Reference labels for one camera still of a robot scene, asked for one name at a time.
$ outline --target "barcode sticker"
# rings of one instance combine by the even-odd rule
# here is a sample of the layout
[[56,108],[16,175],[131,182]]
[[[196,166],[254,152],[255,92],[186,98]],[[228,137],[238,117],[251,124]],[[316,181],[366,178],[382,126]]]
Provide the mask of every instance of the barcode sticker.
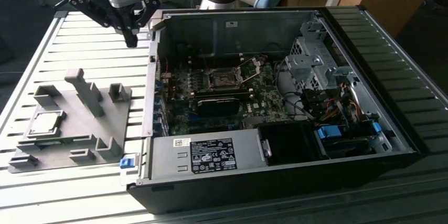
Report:
[[175,147],[184,147],[190,146],[191,138],[176,138],[174,139],[174,146]]

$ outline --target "motherboard chip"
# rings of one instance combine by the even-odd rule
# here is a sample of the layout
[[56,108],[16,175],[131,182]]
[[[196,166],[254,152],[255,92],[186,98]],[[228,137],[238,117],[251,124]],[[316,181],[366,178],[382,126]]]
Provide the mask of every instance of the motherboard chip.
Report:
[[212,73],[214,87],[236,86],[235,74],[231,72],[215,72]]
[[200,116],[228,116],[238,114],[240,100],[235,98],[210,99],[198,102],[198,115]]

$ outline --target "psu label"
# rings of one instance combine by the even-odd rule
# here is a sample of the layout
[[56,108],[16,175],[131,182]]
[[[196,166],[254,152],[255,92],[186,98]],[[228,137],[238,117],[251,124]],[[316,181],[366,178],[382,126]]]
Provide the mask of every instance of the psu label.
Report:
[[191,170],[195,174],[236,169],[236,157],[231,138],[190,143]]

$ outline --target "motherboard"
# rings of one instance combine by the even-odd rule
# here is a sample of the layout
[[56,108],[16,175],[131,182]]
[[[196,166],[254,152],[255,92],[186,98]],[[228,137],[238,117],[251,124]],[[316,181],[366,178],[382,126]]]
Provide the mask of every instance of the motherboard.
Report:
[[170,135],[254,129],[291,120],[267,56],[240,56],[234,67],[208,63],[208,68],[206,59],[199,67],[190,63],[163,74]]

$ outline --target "gray bracket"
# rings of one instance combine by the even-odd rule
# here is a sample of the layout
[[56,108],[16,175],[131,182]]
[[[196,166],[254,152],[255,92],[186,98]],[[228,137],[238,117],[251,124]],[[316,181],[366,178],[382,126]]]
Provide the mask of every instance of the gray bracket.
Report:
[[22,150],[23,152],[40,151],[42,146],[38,143],[24,143],[24,144],[19,143],[18,149]]
[[122,154],[122,147],[114,137],[110,138],[108,143],[99,138],[95,150],[103,158],[112,158]]
[[127,102],[131,99],[130,94],[120,83],[111,84],[108,93],[114,103]]
[[102,94],[95,83],[88,84],[84,80],[84,70],[68,69],[64,80],[75,86],[78,95],[95,117],[104,116],[100,105]]
[[94,136],[94,134],[91,134],[88,137],[74,139],[74,143],[79,146],[96,144],[96,137]]
[[34,95],[35,100],[40,104],[40,106],[58,106],[54,101],[54,97],[62,96],[62,93],[56,89],[54,85],[39,86],[36,93]]
[[38,158],[30,154],[15,156],[10,161],[10,165],[15,168],[35,167],[38,165]]
[[86,162],[86,161],[92,161],[95,159],[95,155],[92,151],[86,148],[86,149],[78,149],[78,150],[71,150],[70,151],[71,155],[68,156],[76,163],[79,162]]

